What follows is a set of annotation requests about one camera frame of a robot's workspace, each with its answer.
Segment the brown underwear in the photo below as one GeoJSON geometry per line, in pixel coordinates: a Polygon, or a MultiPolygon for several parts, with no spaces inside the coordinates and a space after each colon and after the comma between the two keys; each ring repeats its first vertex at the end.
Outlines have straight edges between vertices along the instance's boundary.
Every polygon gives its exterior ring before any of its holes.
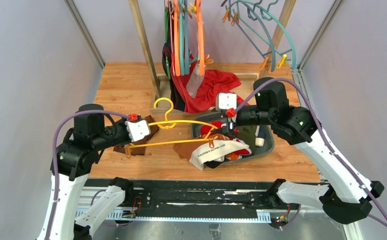
{"type": "Polygon", "coordinates": [[[180,159],[188,160],[200,171],[204,170],[204,163],[209,161],[223,162],[226,155],[236,154],[237,151],[249,149],[250,147],[242,140],[230,138],[222,134],[217,134],[214,141],[214,148],[210,148],[208,142],[176,143],[173,150],[180,159]]]}

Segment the blue-grey plastic clip hanger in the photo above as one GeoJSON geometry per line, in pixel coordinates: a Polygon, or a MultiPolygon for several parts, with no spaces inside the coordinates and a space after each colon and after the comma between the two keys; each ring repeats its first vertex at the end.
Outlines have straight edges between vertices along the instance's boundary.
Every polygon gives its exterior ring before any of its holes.
{"type": "Polygon", "coordinates": [[[221,6],[225,8],[224,18],[231,20],[231,23],[240,29],[262,57],[262,70],[275,70],[277,64],[274,61],[278,47],[267,27],[268,23],[275,21],[270,7],[262,7],[260,0],[225,0],[221,6]]]}

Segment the yellow plastic clip hanger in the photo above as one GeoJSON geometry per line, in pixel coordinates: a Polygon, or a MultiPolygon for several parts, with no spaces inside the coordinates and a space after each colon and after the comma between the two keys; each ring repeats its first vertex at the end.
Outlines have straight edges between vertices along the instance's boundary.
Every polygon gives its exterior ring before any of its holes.
{"type": "Polygon", "coordinates": [[[146,147],[154,147],[154,146],[161,146],[161,145],[170,145],[170,144],[182,144],[182,143],[194,143],[194,142],[208,142],[209,147],[212,149],[215,147],[214,141],[217,140],[217,136],[211,136],[212,130],[217,130],[218,128],[207,122],[203,121],[197,121],[197,120],[185,120],[185,119],[176,119],[176,120],[169,120],[168,115],[174,110],[174,104],[172,101],[167,97],[160,97],[157,100],[155,100],[153,104],[153,108],[155,109],[159,102],[166,101],[170,103],[170,108],[164,113],[164,121],[158,121],[149,123],[149,127],[151,126],[158,126],[159,129],[163,130],[169,130],[174,128],[177,124],[197,124],[197,125],[204,125],[210,127],[210,130],[203,138],[198,139],[187,139],[187,140],[172,140],[172,141],[161,141],[161,142],[154,142],[154,143],[145,143],[145,144],[133,144],[129,143],[124,147],[125,155],[127,158],[132,157],[132,149],[135,148],[146,148],[146,147]]]}

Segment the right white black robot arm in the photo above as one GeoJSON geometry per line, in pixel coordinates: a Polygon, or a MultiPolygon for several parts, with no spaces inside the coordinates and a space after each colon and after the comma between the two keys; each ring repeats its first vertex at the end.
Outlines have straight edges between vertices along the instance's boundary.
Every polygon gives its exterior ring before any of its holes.
{"type": "Polygon", "coordinates": [[[306,155],[327,180],[327,184],[310,185],[277,179],[264,195],[272,207],[309,206],[345,225],[367,218],[384,185],[361,175],[337,151],[312,110],[290,105],[285,84],[282,78],[256,80],[251,94],[254,105],[238,102],[234,93],[219,94],[217,108],[227,120],[223,132],[234,127],[269,126],[276,136],[306,155]]]}

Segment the black underwear cream waistband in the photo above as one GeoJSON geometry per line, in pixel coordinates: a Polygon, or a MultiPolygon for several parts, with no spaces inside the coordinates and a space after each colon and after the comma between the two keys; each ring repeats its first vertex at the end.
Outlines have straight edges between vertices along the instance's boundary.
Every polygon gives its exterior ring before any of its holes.
{"type": "Polygon", "coordinates": [[[204,166],[206,166],[208,168],[211,168],[211,169],[215,169],[215,168],[217,168],[218,166],[220,166],[222,164],[228,164],[230,162],[231,162],[230,160],[225,158],[223,161],[216,161],[216,160],[207,161],[207,162],[204,163],[204,166]]]}

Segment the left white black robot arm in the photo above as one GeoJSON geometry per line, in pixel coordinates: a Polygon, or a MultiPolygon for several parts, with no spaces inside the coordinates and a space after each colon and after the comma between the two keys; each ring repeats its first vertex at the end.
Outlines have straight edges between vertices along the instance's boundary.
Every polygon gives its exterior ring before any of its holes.
{"type": "Polygon", "coordinates": [[[121,177],[114,178],[104,194],[82,215],[76,216],[81,193],[92,166],[97,164],[105,149],[127,145],[150,134],[148,123],[137,114],[119,114],[99,104],[82,105],[67,117],[73,121],[62,143],[58,135],[60,123],[52,140],[51,194],[47,216],[38,238],[40,240],[91,240],[107,216],[120,204],[134,199],[134,184],[121,177]]]}

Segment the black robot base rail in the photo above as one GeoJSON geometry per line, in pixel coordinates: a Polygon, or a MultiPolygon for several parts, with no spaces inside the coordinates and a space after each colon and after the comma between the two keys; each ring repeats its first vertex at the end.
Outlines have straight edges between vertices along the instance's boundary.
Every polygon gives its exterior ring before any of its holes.
{"type": "Polygon", "coordinates": [[[105,217],[106,225],[132,222],[203,222],[275,224],[287,214],[321,214],[298,204],[270,203],[268,181],[199,181],[132,179],[133,196],[105,217]]]}

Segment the teal plastic clip hanger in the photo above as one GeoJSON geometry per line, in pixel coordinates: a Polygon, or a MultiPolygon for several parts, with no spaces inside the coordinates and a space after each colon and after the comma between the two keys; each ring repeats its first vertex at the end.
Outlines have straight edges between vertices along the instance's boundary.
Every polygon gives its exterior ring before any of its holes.
{"type": "MultiPolygon", "coordinates": [[[[267,5],[262,7],[269,7],[269,12],[271,13],[271,9],[273,6],[279,3],[278,0],[271,0],[267,5]]],[[[293,13],[294,7],[296,5],[295,0],[286,0],[283,3],[281,12],[279,16],[275,16],[273,13],[273,17],[275,18],[274,22],[270,22],[267,24],[267,28],[270,30],[273,41],[276,43],[278,53],[276,55],[276,69],[281,68],[284,65],[290,64],[291,66],[295,66],[297,63],[297,52],[294,46],[293,40],[290,34],[287,31],[287,24],[290,20],[290,17],[293,13]]],[[[259,71],[264,72],[273,72],[274,70],[262,70],[262,64],[260,66],[259,71]]]]}

